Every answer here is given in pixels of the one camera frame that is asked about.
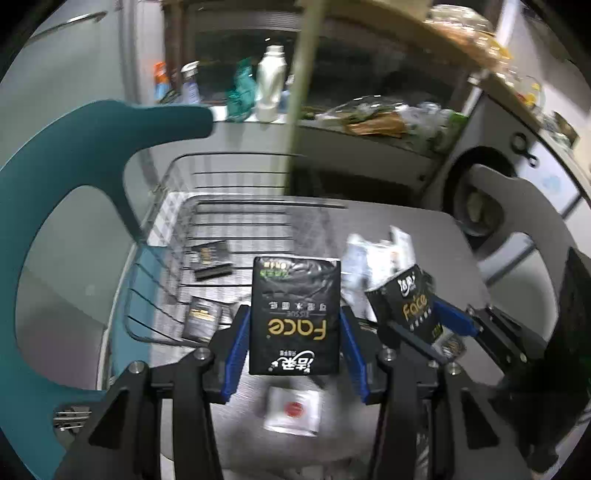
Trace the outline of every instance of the white wall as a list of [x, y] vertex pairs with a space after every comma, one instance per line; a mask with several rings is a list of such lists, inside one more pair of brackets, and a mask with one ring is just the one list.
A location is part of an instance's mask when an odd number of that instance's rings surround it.
[[558, 112], [581, 131], [587, 125], [591, 109], [591, 89], [577, 67], [568, 61], [554, 58], [523, 15], [517, 15], [511, 38], [507, 44], [513, 55], [512, 63], [520, 76], [538, 79], [545, 94], [544, 113]]

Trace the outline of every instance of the small black card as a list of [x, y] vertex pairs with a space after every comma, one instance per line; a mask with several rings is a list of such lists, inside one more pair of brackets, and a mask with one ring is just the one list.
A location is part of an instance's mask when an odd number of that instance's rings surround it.
[[197, 257], [191, 261], [196, 280], [217, 277], [232, 271], [233, 263], [230, 261], [227, 240], [193, 245], [191, 252]]
[[194, 342], [209, 343], [217, 331], [221, 316], [222, 306], [219, 303], [193, 297], [185, 318], [182, 337]]

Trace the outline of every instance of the white bottle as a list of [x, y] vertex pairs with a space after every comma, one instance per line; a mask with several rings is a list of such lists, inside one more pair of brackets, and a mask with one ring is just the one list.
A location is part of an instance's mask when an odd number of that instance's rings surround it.
[[287, 63], [283, 46], [269, 45], [256, 71], [256, 117], [261, 122], [277, 120], [277, 107], [285, 82]]

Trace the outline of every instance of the chair backrest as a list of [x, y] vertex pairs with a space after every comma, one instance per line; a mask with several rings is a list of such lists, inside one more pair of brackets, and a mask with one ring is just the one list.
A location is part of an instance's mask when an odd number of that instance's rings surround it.
[[53, 433], [54, 410], [65, 403], [97, 401], [103, 392], [57, 385], [21, 357], [15, 310], [31, 244], [53, 209], [80, 186], [102, 190], [140, 242], [142, 231], [125, 194], [125, 164], [141, 149], [204, 138], [212, 128], [207, 108], [103, 100], [44, 128], [0, 170], [0, 429], [37, 478], [50, 479], [64, 454]]
[[470, 184], [501, 205], [504, 214], [502, 225], [481, 246], [482, 251], [494, 252], [514, 232], [529, 235], [542, 256], [558, 300], [569, 249], [576, 246], [564, 219], [527, 180], [505, 177], [484, 165], [474, 165], [467, 176]]

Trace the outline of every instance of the black tissue pack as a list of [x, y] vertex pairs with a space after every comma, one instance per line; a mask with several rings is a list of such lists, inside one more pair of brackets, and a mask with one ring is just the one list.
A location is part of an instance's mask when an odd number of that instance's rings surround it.
[[339, 372], [340, 260], [254, 259], [252, 375]]
[[365, 292], [378, 323], [393, 320], [433, 344], [443, 328], [433, 314], [433, 278], [418, 265], [400, 272], [384, 285]]

